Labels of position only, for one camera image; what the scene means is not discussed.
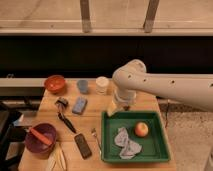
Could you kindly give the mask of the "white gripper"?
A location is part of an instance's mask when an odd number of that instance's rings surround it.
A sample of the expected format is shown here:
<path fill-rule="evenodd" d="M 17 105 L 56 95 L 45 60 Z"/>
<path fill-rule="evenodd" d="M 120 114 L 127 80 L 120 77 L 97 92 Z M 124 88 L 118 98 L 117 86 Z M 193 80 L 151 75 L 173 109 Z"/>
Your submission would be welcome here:
<path fill-rule="evenodd" d="M 107 107 L 107 114 L 114 115 L 116 112 L 130 107 L 135 103 L 136 92 L 134 90 L 116 89 L 113 92 L 112 100 Z"/>

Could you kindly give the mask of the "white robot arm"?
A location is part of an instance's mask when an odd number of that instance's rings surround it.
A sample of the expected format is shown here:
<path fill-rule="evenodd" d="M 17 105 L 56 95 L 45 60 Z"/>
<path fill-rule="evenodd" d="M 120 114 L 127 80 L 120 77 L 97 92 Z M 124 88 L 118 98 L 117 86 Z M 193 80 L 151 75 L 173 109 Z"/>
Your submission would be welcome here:
<path fill-rule="evenodd" d="M 116 89 L 107 108 L 109 116 L 133 105 L 137 91 L 213 111 L 213 74 L 152 74 L 134 59 L 116 69 L 112 81 Z"/>

